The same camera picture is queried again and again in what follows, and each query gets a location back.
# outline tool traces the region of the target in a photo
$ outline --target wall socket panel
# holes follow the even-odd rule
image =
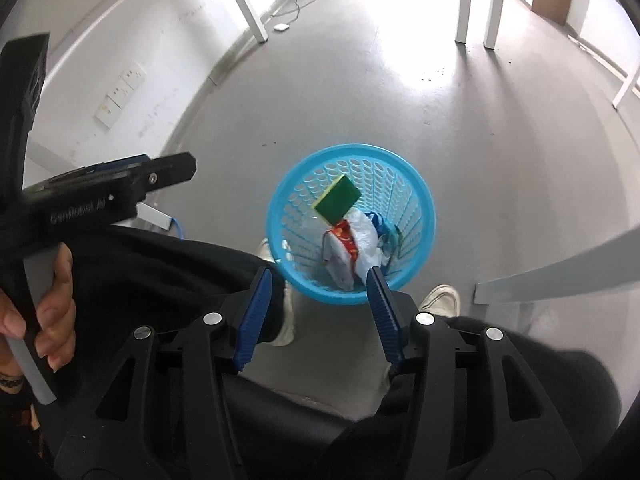
[[[107,92],[107,95],[98,107],[94,117],[107,128],[113,128],[120,117],[122,109],[131,99],[133,92],[145,80],[145,70],[135,61],[118,78],[115,85]]]

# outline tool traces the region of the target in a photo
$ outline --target gray floor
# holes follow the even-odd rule
[[[436,204],[433,253],[405,289],[414,299],[451,283],[465,312],[588,348],[626,388],[637,365],[616,366],[632,351],[620,341],[636,291],[487,312],[469,305],[476,282],[571,256],[640,219],[640,157],[627,126],[640,124],[640,101],[616,114],[620,83],[518,0],[505,1],[494,52],[482,46],[488,0],[472,1],[466,46],[453,41],[457,12],[458,0],[303,9],[203,102],[181,145],[198,173],[159,206],[190,238],[253,251],[274,188],[297,161],[343,142],[383,146],[420,171]],[[352,418],[372,412],[385,362],[366,307],[297,304],[296,342],[260,346],[247,374]]]

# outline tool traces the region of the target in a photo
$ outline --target blue gripper pad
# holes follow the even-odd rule
[[[373,267],[367,273],[367,299],[386,360],[398,366],[404,361],[400,326],[391,305],[393,296],[379,267]]]
[[[246,308],[242,322],[238,326],[238,335],[236,336],[236,352],[234,353],[234,367],[238,372],[244,369],[244,366],[251,362],[254,357],[255,346],[258,344],[260,330],[264,323],[264,317],[267,315],[269,302],[271,301],[271,289],[273,283],[271,280],[271,271],[265,269],[257,284],[252,283],[251,298]]]

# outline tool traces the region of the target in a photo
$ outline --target sponge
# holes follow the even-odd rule
[[[361,195],[353,182],[346,175],[341,175],[322,193],[312,207],[330,225],[335,226]]]

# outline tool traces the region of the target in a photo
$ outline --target blue trash basket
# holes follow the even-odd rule
[[[315,300],[362,304],[367,302],[367,293],[359,280],[353,292],[340,290],[323,267],[321,233],[328,226],[320,224],[311,207],[342,174],[362,193],[357,208],[380,213],[402,233],[399,253],[386,275],[392,290],[407,284],[425,263],[435,237],[436,213],[420,174],[402,157],[377,146],[342,144],[325,148],[287,173],[271,199],[266,220],[271,254],[280,272],[297,290]]]

